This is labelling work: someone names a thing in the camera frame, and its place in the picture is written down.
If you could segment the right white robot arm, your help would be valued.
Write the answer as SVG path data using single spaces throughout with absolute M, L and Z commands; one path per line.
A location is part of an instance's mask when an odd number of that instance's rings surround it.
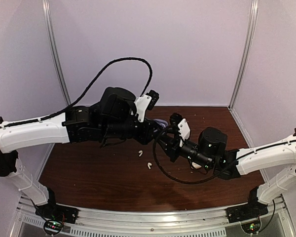
M 255 217 L 262 205 L 268 205 L 278 195 L 296 184 L 296 129 L 294 134 L 268 145 L 227 151 L 227 135 L 220 130 L 207 127 L 194 143 L 189 134 L 169 126 L 159 133 L 154 142 L 159 145 L 172 162 L 183 157 L 197 168 L 211 170 L 213 175 L 201 180 L 205 183 L 216 177 L 230 180 L 251 172 L 278 165 L 287 167 L 268 182 L 251 190 L 248 203 L 243 207 L 243 214 Z

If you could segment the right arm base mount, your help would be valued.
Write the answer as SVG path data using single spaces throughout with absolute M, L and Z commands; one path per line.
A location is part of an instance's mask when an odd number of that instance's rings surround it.
M 229 207 L 226 209 L 226 215 L 229 223 L 246 221 L 258 218 L 268 213 L 268 205 L 259 202 L 257 190 L 251 190 L 248 202 L 243 205 Z

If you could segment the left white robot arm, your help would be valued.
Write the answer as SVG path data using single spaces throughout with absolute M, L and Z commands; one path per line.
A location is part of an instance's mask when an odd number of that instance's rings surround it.
M 110 139 L 122 143 L 134 139 L 146 145 L 161 126 L 145 117 L 159 99 L 154 90 L 136 97 L 120 87 L 108 87 L 100 101 L 92 106 L 73 106 L 47 119 L 7 122 L 0 117 L 0 177 L 8 177 L 19 191 L 26 194 L 50 219 L 61 215 L 53 192 L 41 185 L 27 171 L 17 150 L 49 143 L 100 142 Z

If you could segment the purple earbud charging case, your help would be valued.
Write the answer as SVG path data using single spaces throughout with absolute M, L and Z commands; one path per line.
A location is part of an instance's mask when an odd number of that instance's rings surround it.
M 160 126 L 162 126 L 163 128 L 167 127 L 169 125 L 169 123 L 166 120 L 163 119 L 154 119 L 154 121 L 159 124 Z

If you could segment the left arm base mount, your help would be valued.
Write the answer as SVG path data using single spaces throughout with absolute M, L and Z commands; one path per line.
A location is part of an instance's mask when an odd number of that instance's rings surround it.
M 36 215 L 44 220 L 56 220 L 61 223 L 75 224 L 79 210 L 74 207 L 59 205 L 54 195 L 50 195 L 47 204 L 34 205 Z

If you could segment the white earbud charging case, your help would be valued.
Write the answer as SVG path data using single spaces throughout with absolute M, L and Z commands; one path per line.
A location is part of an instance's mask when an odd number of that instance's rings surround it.
M 194 163 L 194 162 L 192 162 L 190 166 L 191 166 L 191 168 L 194 169 L 194 170 L 198 170 L 198 169 L 201 169 L 201 168 L 202 168 L 201 165 L 198 165 L 198 164 L 196 164 L 196 163 Z

